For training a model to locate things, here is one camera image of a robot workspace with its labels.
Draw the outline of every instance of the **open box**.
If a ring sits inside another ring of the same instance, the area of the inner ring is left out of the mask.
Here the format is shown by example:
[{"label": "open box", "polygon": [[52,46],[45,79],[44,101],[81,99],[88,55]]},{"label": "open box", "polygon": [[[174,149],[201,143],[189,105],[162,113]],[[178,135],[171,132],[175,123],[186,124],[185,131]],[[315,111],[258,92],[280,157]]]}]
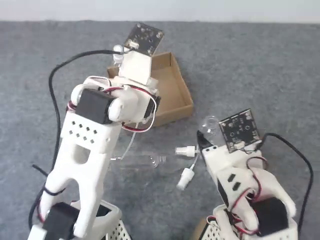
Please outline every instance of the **open box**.
[{"label": "open box", "polygon": [[[110,78],[118,75],[118,67],[107,69]],[[181,76],[176,58],[171,52],[154,55],[151,77],[158,80],[161,101],[155,114],[154,126],[161,126],[192,115],[194,103]]]}]

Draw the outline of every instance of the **circuit board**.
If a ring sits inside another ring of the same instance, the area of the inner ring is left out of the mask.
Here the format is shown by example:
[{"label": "circuit board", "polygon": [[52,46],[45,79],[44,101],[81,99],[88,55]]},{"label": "circuit board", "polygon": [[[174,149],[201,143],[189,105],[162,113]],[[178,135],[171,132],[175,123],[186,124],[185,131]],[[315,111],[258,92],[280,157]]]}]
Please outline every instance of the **circuit board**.
[{"label": "circuit board", "polygon": [[229,153],[260,140],[250,108],[220,121],[219,126]]},{"label": "circuit board", "polygon": [[151,57],[155,53],[163,36],[163,31],[139,22],[130,32],[124,42],[124,46]]}]

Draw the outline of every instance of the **white wall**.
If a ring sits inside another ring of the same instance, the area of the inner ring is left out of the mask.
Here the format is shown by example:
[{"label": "white wall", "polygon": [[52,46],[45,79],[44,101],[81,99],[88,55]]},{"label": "white wall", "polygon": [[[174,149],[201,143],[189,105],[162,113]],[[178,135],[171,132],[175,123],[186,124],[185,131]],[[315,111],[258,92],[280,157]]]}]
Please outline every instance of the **white wall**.
[{"label": "white wall", "polygon": [[320,23],[320,0],[0,0],[0,20]]}]

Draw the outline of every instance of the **robotic arm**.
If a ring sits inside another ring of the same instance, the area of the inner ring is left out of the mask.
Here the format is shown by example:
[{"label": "robotic arm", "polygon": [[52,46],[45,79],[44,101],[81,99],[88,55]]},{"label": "robotic arm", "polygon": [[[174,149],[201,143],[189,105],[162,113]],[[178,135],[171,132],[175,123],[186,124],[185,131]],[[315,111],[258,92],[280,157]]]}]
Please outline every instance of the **robotic arm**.
[{"label": "robotic arm", "polygon": [[[128,53],[119,75],[90,76],[73,89],[56,163],[37,207],[43,225],[33,225],[28,240],[101,240],[106,234],[110,238],[121,211],[102,201],[103,181],[121,129],[146,132],[154,122],[160,98],[157,80],[150,77],[151,57],[162,36],[162,31],[138,23],[124,44]],[[127,126],[145,124],[151,117],[146,129]],[[61,193],[71,180],[78,183],[80,201],[69,205],[61,202]]]},{"label": "robotic arm", "polygon": [[[241,120],[241,113],[231,117],[236,118]],[[225,240],[297,240],[295,203],[267,171],[268,162],[262,153],[255,151],[260,141],[246,144],[245,150],[245,142],[237,144],[235,134],[242,138],[238,128],[244,126],[235,122],[221,128],[226,145],[220,147],[211,144],[200,131],[197,133],[201,155],[224,202],[214,209],[208,224],[215,226],[220,239]],[[243,139],[249,139],[248,133]]]}]

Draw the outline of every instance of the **white bottle cap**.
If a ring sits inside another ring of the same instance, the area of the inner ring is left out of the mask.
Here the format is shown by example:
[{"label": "white bottle cap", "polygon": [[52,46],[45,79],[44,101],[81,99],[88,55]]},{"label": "white bottle cap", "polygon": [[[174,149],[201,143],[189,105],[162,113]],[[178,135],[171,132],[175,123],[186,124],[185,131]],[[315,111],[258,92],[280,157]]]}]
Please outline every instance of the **white bottle cap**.
[{"label": "white bottle cap", "polygon": [[176,147],[175,154],[183,155],[187,157],[194,157],[196,154],[196,147],[195,146]]},{"label": "white bottle cap", "polygon": [[194,177],[195,172],[192,171],[190,168],[185,168],[181,174],[180,181],[176,185],[176,187],[183,191],[187,187],[188,183],[191,181],[191,179]]}]

